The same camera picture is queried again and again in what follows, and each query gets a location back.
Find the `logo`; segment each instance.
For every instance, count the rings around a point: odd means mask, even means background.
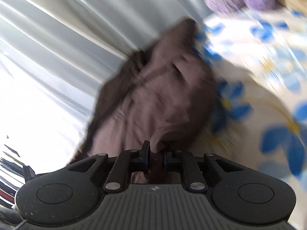
[[[152,189],[153,191],[157,191],[157,190],[159,190],[160,188],[157,187],[157,186],[154,186],[154,187],[152,187],[151,189]]]

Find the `floral fabric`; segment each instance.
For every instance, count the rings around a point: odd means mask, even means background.
[[[218,97],[191,151],[212,151],[287,182],[290,217],[307,228],[307,18],[285,8],[213,15],[195,51],[212,66]]]

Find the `blue flower print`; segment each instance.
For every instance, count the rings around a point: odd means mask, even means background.
[[[218,99],[215,103],[213,112],[210,116],[210,125],[212,133],[217,133],[226,127],[227,111],[223,107],[221,100]]]
[[[234,45],[234,43],[230,40],[224,40],[224,41],[220,41],[218,43],[214,44],[214,49],[215,49],[215,53],[220,55],[220,58],[226,57],[226,56],[230,56],[232,55],[231,52],[231,46]]]
[[[273,126],[263,135],[260,151],[264,154],[282,147],[288,161],[291,173],[300,177],[307,146],[307,127],[303,121],[307,119],[307,103],[300,105],[292,118],[284,114],[288,123]]]
[[[307,170],[304,170],[301,174],[300,186],[307,191]]]
[[[244,85],[241,81],[233,83],[222,81],[217,88],[222,106],[231,119],[239,120],[251,111],[251,105],[243,101]]]
[[[206,24],[202,26],[205,33],[217,36],[219,35],[223,29],[225,28],[225,25],[223,23],[219,23],[216,26],[208,27]]]
[[[208,58],[204,57],[204,55],[198,51],[197,48],[193,47],[193,51],[194,53],[196,53],[199,57],[201,57],[203,59],[203,61],[205,61],[205,63],[209,66],[212,66],[212,63],[208,60]]]
[[[214,27],[208,27],[206,24],[201,27],[201,29],[195,34],[195,39],[199,42],[205,41],[207,39],[207,34],[211,35],[219,35],[223,29],[225,28],[225,25],[222,23],[219,23],[218,25]]]
[[[284,182],[289,182],[291,177],[291,172],[288,165],[283,163],[277,163],[274,160],[266,160],[263,163],[259,163],[257,170],[266,175],[273,176]]]
[[[306,53],[297,48],[267,48],[267,50],[266,56],[262,58],[250,56],[246,64],[252,69],[260,68],[266,82],[275,90],[284,84],[289,91],[299,92],[300,80],[307,79],[307,72],[300,65],[307,60]]]
[[[274,24],[264,20],[259,20],[258,22],[260,26],[251,27],[250,32],[255,38],[258,38],[263,43],[268,43],[274,40],[274,27],[281,30],[289,30],[285,21],[279,21]]]
[[[215,52],[209,44],[204,45],[204,56],[210,59],[222,59],[222,56]]]
[[[295,11],[295,10],[291,10],[291,14],[295,17],[306,17],[305,14]]]

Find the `brown cloth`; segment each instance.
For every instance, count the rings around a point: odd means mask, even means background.
[[[185,19],[146,51],[134,53],[99,94],[93,121],[75,162],[97,153],[118,156],[150,141],[150,171],[132,182],[165,183],[160,151],[185,149],[214,104],[210,67],[193,49],[195,22]]]

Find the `metal screw head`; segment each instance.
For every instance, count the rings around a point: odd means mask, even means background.
[[[120,184],[118,182],[109,182],[106,184],[106,189],[108,190],[120,189]]]
[[[194,190],[202,190],[206,187],[205,184],[203,184],[202,182],[193,182],[191,183],[190,185],[190,188],[191,189],[194,189]]]

